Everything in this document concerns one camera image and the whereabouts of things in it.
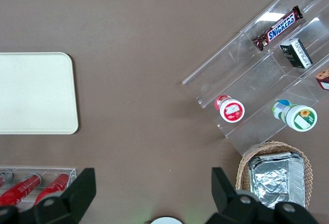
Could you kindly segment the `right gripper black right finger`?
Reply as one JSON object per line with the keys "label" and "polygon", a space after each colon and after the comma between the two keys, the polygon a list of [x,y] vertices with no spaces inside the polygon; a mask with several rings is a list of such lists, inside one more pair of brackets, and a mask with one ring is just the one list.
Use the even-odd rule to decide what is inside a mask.
{"label": "right gripper black right finger", "polygon": [[297,203],[279,202],[271,209],[250,193],[237,193],[221,167],[212,168],[211,190],[217,212],[206,223],[317,223]]}

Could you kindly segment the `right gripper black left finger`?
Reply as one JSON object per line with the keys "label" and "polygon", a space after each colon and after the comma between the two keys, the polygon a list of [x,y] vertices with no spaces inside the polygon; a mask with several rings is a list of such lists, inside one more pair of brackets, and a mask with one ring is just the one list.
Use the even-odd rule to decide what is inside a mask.
{"label": "right gripper black left finger", "polygon": [[64,192],[50,193],[26,211],[1,207],[1,223],[79,223],[95,195],[95,169],[85,168]]}

